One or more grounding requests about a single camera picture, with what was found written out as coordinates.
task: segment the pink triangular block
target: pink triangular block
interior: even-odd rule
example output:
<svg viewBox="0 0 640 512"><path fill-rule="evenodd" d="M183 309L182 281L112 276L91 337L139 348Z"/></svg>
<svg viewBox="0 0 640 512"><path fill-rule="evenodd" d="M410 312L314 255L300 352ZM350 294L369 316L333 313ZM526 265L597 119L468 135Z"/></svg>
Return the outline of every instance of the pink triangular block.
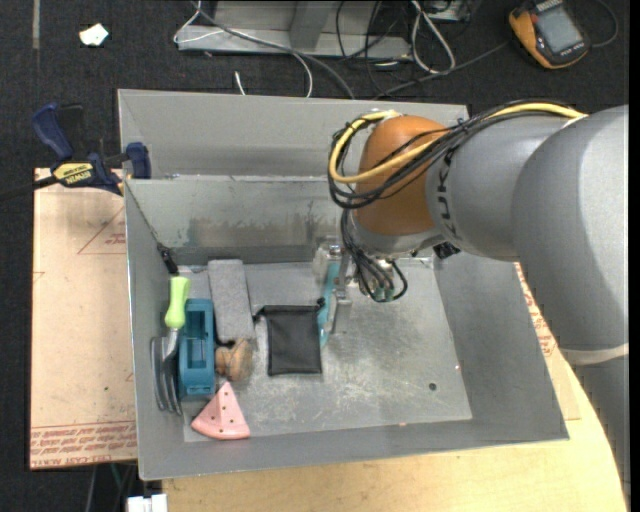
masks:
<svg viewBox="0 0 640 512"><path fill-rule="evenodd" d="M225 382L213 399L191 422L191 428L214 439L245 439L249 425L238 405L231 384Z"/></svg>

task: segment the black fabric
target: black fabric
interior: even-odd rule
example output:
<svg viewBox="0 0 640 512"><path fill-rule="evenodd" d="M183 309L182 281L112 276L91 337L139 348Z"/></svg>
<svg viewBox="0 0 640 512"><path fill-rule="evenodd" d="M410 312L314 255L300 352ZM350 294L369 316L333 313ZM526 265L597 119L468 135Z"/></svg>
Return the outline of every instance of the black fabric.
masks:
<svg viewBox="0 0 640 512"><path fill-rule="evenodd" d="M322 373L318 311L320 306L265 306L269 375Z"/></svg>

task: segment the lime green object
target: lime green object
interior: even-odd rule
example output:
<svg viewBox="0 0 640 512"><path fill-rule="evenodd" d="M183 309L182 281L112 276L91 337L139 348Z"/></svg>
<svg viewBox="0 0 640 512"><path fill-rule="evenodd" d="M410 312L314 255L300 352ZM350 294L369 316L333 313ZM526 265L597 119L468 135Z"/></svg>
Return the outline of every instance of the lime green object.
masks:
<svg viewBox="0 0 640 512"><path fill-rule="evenodd" d="M171 278L170 285L171 299L167 314L164 316L164 322L170 329L180 329L185 322L184 305L189 296L191 280L186 277L176 276Z"/></svg>

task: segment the black carpet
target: black carpet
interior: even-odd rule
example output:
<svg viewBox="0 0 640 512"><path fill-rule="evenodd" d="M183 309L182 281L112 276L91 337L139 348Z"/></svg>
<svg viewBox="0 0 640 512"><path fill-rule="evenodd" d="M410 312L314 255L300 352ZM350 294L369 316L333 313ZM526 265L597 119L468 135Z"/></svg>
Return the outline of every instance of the black carpet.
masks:
<svg viewBox="0 0 640 512"><path fill-rule="evenodd" d="M446 29L458 62L506 40L510 44L458 72L407 88L395 99L467 104L472 112L509 100L540 97L572 103L587 113L628 103L630 2L606 2L618 18L618 37L570 68L548 71L525 60L510 35L506 14L519 2L484 1L468 26ZM594 42L611 35L614 24L598 1L574 0L572 5ZM0 191L28 185L34 167L53 162L52 153L36 139L30 126L31 115L49 101L81 103L85 138L102 141L105 152L112 154L119 150L119 88L238 93L233 82L233 72L238 71L248 94L303 96L306 90L304 70L290 56L178 52L172 36L193 12L188 2L41 0L39 50L34 49L33 6L33 1L2 2ZM97 22L109 29L111 39L102 48L84 47L78 31ZM398 85L397 75L421 76L407 64L396 76L372 71L374 85L361 61L326 62L344 77L358 98L370 98ZM317 65L312 69L315 97L345 97L331 75ZM0 203L0 240L4 243L0 249L0 343L4 354L0 370L0 510L83 510L92 468L34 473L27 466L32 210L29 195ZM95 510L112 507L115 488L109 478L101 468Z"/></svg>

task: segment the gray metal bin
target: gray metal bin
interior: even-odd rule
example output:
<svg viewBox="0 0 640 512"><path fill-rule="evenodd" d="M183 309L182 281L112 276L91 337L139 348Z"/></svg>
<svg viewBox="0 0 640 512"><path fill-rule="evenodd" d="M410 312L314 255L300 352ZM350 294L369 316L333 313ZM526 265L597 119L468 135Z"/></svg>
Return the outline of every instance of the gray metal bin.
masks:
<svg viewBox="0 0 640 512"><path fill-rule="evenodd" d="M143 142L153 167L125 187L141 478L566 438L514 266L466 254L400 261L410 287L397 303L351 290L349 332L323 347L321 375L268 377L258 323L253 374L234 385L249 439L208 439L190 430L190 411L161 412L149 352L168 305L158 243L192 277L194 297L207 293L210 259L239 258L254 313L312 303L314 249L339 233L324 177L332 133L372 108L446 125L466 110L131 90L119 91L119 108L123 147Z"/></svg>

